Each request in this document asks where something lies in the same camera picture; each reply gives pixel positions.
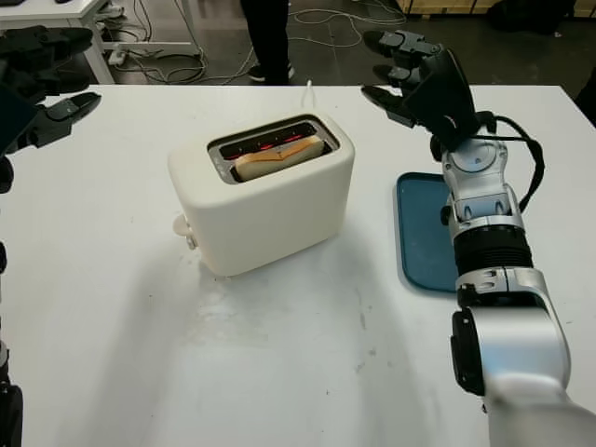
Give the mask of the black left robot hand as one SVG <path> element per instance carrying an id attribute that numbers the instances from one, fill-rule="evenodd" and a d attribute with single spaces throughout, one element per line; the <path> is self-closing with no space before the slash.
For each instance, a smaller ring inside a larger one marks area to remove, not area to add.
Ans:
<path id="1" fill-rule="evenodd" d="M 91 48 L 88 28 L 11 29 L 1 36 L 1 154 L 41 147 L 71 134 L 101 96 L 87 76 L 61 66 Z"/>

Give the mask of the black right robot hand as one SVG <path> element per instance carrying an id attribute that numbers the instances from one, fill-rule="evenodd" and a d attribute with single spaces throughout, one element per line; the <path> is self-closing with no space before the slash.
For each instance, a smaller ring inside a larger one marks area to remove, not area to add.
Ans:
<path id="1" fill-rule="evenodd" d="M 434 138 L 437 152 L 453 151 L 481 127 L 469 83 L 454 53 L 427 42 L 421 34 L 369 31 L 368 49 L 393 61 L 373 72 L 399 96 L 384 88 L 364 86 L 361 92 L 387 116 L 406 127 L 422 126 Z"/>

